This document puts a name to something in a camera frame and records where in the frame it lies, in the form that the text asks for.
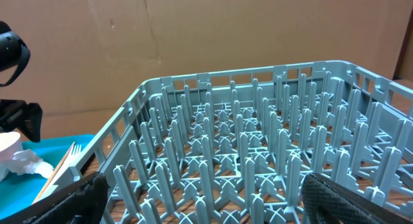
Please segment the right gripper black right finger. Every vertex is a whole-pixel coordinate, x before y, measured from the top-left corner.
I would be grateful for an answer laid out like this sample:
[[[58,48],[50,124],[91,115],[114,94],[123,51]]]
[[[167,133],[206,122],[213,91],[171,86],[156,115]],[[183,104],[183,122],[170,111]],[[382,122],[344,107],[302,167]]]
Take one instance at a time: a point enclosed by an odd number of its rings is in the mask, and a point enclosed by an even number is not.
[[[398,224],[411,221],[380,207],[321,174],[307,174],[301,188],[305,223]]]

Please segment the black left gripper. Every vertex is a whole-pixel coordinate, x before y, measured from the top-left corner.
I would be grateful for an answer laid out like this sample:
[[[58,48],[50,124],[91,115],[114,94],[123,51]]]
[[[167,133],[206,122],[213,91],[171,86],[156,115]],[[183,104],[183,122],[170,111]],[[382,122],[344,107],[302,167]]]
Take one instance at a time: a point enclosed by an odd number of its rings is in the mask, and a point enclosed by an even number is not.
[[[43,110],[38,103],[23,100],[1,100],[1,133],[18,129],[32,142],[41,140]]]

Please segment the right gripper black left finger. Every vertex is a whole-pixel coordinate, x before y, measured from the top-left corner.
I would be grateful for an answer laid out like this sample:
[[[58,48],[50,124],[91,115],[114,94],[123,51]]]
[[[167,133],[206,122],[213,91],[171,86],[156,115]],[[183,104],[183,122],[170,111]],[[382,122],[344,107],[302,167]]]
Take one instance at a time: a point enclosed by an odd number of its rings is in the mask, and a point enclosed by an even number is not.
[[[1,220],[1,224],[99,223],[108,201],[106,176],[94,172]]]

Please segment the white tissue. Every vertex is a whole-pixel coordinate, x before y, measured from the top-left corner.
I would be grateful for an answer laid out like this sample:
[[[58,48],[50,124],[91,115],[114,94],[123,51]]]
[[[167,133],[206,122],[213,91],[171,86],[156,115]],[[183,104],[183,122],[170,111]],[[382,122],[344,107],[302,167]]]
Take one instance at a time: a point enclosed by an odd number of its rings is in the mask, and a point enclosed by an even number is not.
[[[19,176],[22,174],[40,174],[48,179],[54,172],[54,167],[31,149],[14,153],[12,159],[9,159],[6,165],[10,172]]]

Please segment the wooden chopstick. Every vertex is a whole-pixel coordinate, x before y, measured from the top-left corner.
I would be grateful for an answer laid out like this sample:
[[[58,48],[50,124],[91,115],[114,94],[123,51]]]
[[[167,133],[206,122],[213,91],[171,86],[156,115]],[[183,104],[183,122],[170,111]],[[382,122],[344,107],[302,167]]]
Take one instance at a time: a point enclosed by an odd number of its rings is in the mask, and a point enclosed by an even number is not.
[[[38,193],[38,195],[35,197],[35,199],[33,200],[32,204],[36,203],[40,197],[43,195],[43,193],[45,192],[45,190],[47,189],[47,187],[49,186],[49,184],[51,184],[51,182],[53,181],[53,179],[55,178],[56,174],[60,171],[60,168],[62,167],[63,163],[66,161],[67,157],[74,151],[73,148],[75,147],[75,142],[73,142],[70,145],[70,148],[66,151],[65,155],[62,157],[62,159],[60,160],[60,162],[57,164],[56,168],[54,169],[53,173],[51,174],[51,176],[48,178],[48,180],[46,181],[46,183],[44,184],[44,186],[42,187],[42,189],[40,190],[40,192]]]

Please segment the white plastic fork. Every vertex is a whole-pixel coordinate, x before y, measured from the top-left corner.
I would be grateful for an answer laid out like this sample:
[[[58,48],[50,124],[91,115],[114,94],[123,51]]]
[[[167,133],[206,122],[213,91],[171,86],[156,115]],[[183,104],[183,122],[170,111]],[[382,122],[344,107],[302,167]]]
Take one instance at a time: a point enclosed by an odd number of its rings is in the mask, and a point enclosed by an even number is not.
[[[58,177],[70,166],[70,164],[80,155],[81,150],[82,150],[82,146],[78,145],[78,144],[75,144],[75,147],[73,148],[73,150],[74,151],[67,157],[66,161],[63,163],[62,167],[60,168],[60,171],[56,174],[56,176],[53,179],[53,181],[51,182],[51,184],[53,184],[58,179]]]

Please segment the white paper cup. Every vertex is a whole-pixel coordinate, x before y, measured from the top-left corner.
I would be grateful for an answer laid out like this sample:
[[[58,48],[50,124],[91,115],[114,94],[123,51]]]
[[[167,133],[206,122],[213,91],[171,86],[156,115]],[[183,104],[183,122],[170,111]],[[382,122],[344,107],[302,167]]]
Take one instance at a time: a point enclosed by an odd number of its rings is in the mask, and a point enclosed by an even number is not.
[[[10,161],[16,152],[22,150],[23,146],[19,132],[1,133],[1,181],[9,173],[6,162]]]

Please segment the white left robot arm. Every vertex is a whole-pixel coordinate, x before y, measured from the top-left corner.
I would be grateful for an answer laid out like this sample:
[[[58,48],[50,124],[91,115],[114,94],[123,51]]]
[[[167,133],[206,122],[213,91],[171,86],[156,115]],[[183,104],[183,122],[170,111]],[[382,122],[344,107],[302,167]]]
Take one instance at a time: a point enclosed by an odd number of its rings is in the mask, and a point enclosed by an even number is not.
[[[30,60],[31,52],[25,42],[5,23],[1,22],[1,71],[15,67],[14,73],[1,87],[11,85],[23,72]],[[38,103],[24,100],[1,100],[1,132],[18,129],[28,140],[41,140],[43,109]]]

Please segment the grey dishwasher rack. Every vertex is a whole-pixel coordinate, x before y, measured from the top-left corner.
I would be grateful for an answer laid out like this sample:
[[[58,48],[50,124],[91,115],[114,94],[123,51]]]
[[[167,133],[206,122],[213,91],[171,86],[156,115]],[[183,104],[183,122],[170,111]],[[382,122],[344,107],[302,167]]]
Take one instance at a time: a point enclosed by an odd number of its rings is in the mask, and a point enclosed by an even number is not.
[[[152,78],[50,187],[96,158],[103,223],[299,223],[317,173],[412,219],[412,90],[347,61]]]

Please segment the teal plastic tray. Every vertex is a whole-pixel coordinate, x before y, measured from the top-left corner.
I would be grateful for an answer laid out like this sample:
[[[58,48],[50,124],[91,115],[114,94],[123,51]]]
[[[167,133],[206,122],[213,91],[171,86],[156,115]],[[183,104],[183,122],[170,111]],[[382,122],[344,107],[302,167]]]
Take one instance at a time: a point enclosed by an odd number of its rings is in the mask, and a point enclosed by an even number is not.
[[[92,134],[43,139],[38,143],[25,141],[23,148],[33,150],[52,166],[57,166],[72,143],[83,148],[92,140]],[[18,176],[9,173],[1,182],[1,218],[4,219],[29,207],[45,185],[47,179],[39,174]]]

